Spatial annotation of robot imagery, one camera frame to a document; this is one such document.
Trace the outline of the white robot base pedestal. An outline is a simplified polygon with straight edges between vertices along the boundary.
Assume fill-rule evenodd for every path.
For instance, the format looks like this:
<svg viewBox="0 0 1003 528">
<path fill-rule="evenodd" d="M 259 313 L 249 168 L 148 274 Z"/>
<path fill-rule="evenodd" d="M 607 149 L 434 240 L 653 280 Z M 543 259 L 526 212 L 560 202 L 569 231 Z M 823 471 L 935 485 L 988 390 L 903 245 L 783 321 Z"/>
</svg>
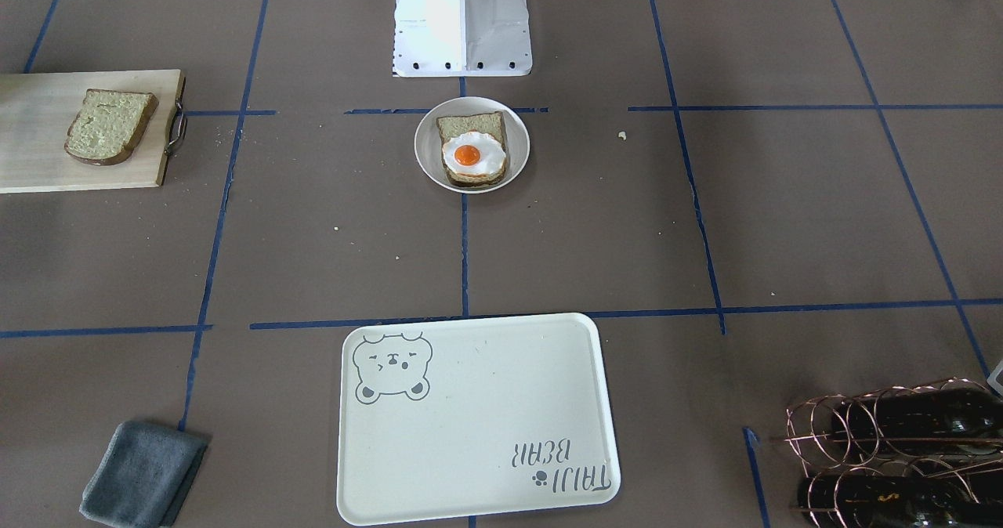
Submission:
<svg viewBox="0 0 1003 528">
<path fill-rule="evenodd" d="M 533 64 L 527 0 L 395 0 L 396 76 L 527 76 Z"/>
</svg>

